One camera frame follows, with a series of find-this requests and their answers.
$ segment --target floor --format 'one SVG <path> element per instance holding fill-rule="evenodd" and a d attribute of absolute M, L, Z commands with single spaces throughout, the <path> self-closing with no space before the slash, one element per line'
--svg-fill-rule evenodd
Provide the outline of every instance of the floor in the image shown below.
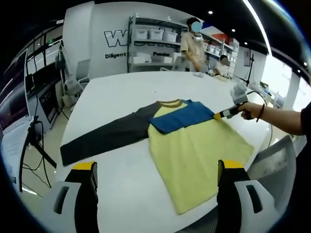
<path fill-rule="evenodd" d="M 64 113 L 67 117 L 70 117 L 70 109 L 64 109 Z M 44 150 L 48 155 L 58 162 L 60 160 L 60 143 L 65 131 L 67 124 L 67 119 L 63 114 L 60 114 L 56 119 L 56 122 L 53 128 L 44 135 Z M 273 135 L 271 140 L 271 145 L 280 140 L 286 135 L 285 132 L 273 127 Z M 268 133 L 267 137 L 262 145 L 262 150 L 268 147 L 271 134 Z M 24 157 L 24 167 L 30 166 L 31 168 L 36 168 L 41 160 L 41 155 L 33 147 L 28 147 L 25 152 Z M 275 167 L 271 167 L 271 161 L 264 161 L 259 166 L 255 168 L 250 168 L 249 173 L 251 176 L 256 177 L 262 173 L 266 173 L 267 169 L 273 170 Z M 46 171 L 50 181 L 50 184 L 53 186 L 55 183 L 56 171 L 55 169 L 46 162 Z M 31 212 L 35 212 L 40 205 L 40 200 L 45 196 L 48 191 L 48 182 L 45 176 L 43 163 L 41 163 L 38 170 L 31 172 L 28 169 L 23 169 L 22 173 L 22 182 L 23 182 L 23 192 L 20 193 L 20 197 L 23 200 L 24 204 L 28 207 Z"/>

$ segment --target human hand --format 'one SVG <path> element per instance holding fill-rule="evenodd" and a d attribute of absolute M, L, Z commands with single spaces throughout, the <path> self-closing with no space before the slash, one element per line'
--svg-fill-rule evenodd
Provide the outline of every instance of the human hand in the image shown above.
<path fill-rule="evenodd" d="M 249 114 L 252 119 L 257 118 L 259 116 L 260 110 L 262 108 L 262 105 L 246 102 L 245 104 L 242 104 L 240 107 L 238 107 L 239 111 L 242 111 L 241 116 L 247 120 L 249 119 Z"/>
<path fill-rule="evenodd" d="M 194 63 L 193 63 L 193 66 L 194 66 L 196 72 L 199 72 L 199 71 L 200 71 L 201 67 L 200 67 L 200 64 L 199 64 L 198 62 L 194 62 Z"/>

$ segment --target white table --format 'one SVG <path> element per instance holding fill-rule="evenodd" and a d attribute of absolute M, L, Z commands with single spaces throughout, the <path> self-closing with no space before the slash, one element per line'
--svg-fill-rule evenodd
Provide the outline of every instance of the white table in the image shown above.
<path fill-rule="evenodd" d="M 96 78 L 78 100 L 67 124 L 62 145 L 157 100 L 192 99 L 212 111 L 231 107 L 230 90 L 236 83 L 189 72 L 140 72 Z M 256 93 L 249 100 L 262 104 Z M 263 121 L 235 116 L 226 121 L 255 147 L 248 169 L 268 132 Z M 177 215 L 151 158 L 148 139 L 82 161 L 98 163 L 98 225 L 109 233 L 173 233 L 197 221 L 216 205 L 216 196 Z M 75 164 L 57 165 L 57 179 L 65 180 Z"/>

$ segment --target red bracelet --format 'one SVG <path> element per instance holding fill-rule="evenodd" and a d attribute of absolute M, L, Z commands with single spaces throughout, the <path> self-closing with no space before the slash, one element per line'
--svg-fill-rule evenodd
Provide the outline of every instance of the red bracelet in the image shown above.
<path fill-rule="evenodd" d="M 258 120 L 262 117 L 263 110 L 264 110 L 264 104 L 262 105 L 262 108 L 261 108 L 261 110 L 260 110 L 260 112 L 259 112 L 259 115 L 258 115 L 258 117 L 257 117 L 256 122 L 258 122 Z"/>

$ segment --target monitor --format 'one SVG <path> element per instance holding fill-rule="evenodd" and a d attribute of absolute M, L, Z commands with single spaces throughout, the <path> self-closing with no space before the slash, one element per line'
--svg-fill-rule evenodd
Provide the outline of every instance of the monitor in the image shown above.
<path fill-rule="evenodd" d="M 11 63 L 0 79 L 0 125 L 2 130 L 29 114 L 24 85 L 26 55 L 27 50 Z"/>

